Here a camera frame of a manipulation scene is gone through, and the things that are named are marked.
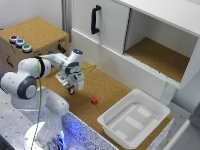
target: black handle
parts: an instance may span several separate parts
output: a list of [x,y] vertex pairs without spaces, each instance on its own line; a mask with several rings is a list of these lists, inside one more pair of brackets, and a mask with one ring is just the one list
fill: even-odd
[[100,30],[96,28],[96,12],[101,10],[101,7],[96,5],[96,8],[92,10],[92,21],[91,21],[91,31],[92,34],[98,33]]

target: brown box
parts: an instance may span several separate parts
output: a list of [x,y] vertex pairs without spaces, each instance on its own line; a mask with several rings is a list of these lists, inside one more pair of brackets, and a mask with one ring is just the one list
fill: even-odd
[[[22,49],[10,44],[9,38],[17,35],[32,46],[31,53],[23,53]],[[22,59],[48,54],[58,50],[58,44],[67,50],[69,56],[69,36],[66,32],[43,20],[35,17],[0,31],[0,55],[5,71],[17,72],[18,63]]]

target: red block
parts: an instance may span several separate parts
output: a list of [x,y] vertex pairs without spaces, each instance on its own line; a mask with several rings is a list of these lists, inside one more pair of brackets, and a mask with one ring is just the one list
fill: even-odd
[[98,99],[96,97],[91,98],[91,103],[92,104],[97,104]]

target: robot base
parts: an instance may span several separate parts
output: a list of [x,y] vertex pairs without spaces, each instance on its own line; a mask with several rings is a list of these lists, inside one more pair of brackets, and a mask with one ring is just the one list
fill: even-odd
[[[44,122],[40,122],[38,124],[37,133],[38,133],[38,131],[40,131],[40,129],[42,128],[43,125],[44,125]],[[25,150],[31,150],[36,127],[37,127],[37,124],[33,125],[25,134],[25,137],[24,137],[24,149]],[[68,139],[67,140],[68,142],[65,142],[65,147],[68,147],[70,139],[66,138],[66,135],[65,135],[65,139]],[[42,145],[41,145],[41,147],[39,145],[40,145],[40,143],[37,140],[35,140],[33,142],[32,150],[49,150],[49,147],[47,145],[44,148],[42,148]]]

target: robotic arm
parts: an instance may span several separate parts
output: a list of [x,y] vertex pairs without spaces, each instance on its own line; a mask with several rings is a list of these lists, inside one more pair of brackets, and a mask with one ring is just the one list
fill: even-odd
[[[38,69],[41,78],[49,75],[51,65],[60,69],[56,76],[69,90],[69,93],[73,94],[74,88],[81,90],[84,85],[84,74],[80,69],[82,64],[83,53],[80,50],[73,50],[69,57],[62,53],[53,53],[24,59],[19,63],[17,73],[4,72],[0,74],[0,87],[4,92],[11,94],[13,107],[26,111],[38,110],[40,104],[40,89],[37,89],[36,85],[36,79],[39,78]],[[41,92],[41,108],[46,107],[49,113],[46,114],[45,123],[36,135],[34,146],[39,150],[55,150],[58,147],[55,141],[63,130],[61,116],[68,112],[69,104],[48,88],[42,87]],[[28,150],[30,147],[30,145],[26,145],[25,149]]]

